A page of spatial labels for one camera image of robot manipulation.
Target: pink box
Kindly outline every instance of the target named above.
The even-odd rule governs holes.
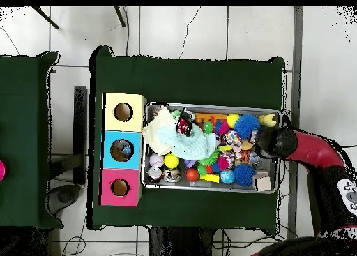
[[[140,171],[131,169],[103,169],[101,203],[102,206],[128,206],[135,207],[142,195],[140,183]],[[129,185],[129,191],[123,197],[112,192],[112,183],[117,179],[125,180]]]

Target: blue box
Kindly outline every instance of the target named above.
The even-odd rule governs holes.
[[[110,147],[115,140],[124,139],[129,141],[134,149],[132,157],[123,162],[119,162],[110,155]],[[141,165],[142,134],[136,132],[104,132],[104,159],[103,169],[139,169]]]

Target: green tablecloth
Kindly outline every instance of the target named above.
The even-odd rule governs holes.
[[[279,110],[283,68],[281,57],[269,62],[113,57],[108,47],[99,47],[90,61],[91,96],[96,96],[95,102],[93,97],[90,99],[90,104],[95,104],[95,137],[89,140],[89,151],[94,148],[94,159],[89,161],[89,170],[94,166],[93,188],[89,189],[93,191],[93,212],[89,209],[93,226],[257,227],[274,234],[277,192],[267,195],[144,188],[135,208],[98,206],[102,93],[137,93],[148,101]],[[89,122],[93,116],[90,112]]]
[[[57,52],[0,57],[0,225],[61,227],[46,210],[48,180],[47,72]]]

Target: red ball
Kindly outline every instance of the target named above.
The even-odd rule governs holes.
[[[197,181],[199,178],[198,171],[194,168],[188,169],[186,171],[186,178],[188,181]]]

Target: gray tray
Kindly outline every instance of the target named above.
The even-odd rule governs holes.
[[[145,107],[145,122],[149,123],[153,119],[153,109],[162,103],[151,102],[147,103]],[[247,107],[227,107],[227,106],[215,106],[215,105],[190,105],[190,104],[180,104],[180,103],[165,103],[167,109],[172,112],[174,110],[182,110],[186,107],[192,112],[201,113],[211,113],[211,114],[253,114],[256,116],[262,114],[275,114],[276,121],[279,127],[282,125],[282,114],[279,110],[261,109],[261,108],[247,108]],[[180,165],[178,168],[181,171],[181,180],[177,183],[166,182],[163,179],[157,183],[150,183],[147,178],[147,171],[150,168],[149,156],[153,153],[149,145],[144,141],[142,150],[142,183],[148,188],[168,188],[168,189],[181,189],[181,190],[209,190],[209,191],[220,191],[220,192],[240,192],[240,193],[264,193],[270,194],[274,193],[278,189],[278,164],[279,158],[276,159],[264,159],[263,165],[261,166],[262,171],[268,171],[271,178],[271,190],[257,192],[252,186],[243,187],[236,183],[225,184],[223,182],[215,183],[205,180],[197,180],[195,182],[190,182],[185,178],[185,171],[187,167],[180,160]]]

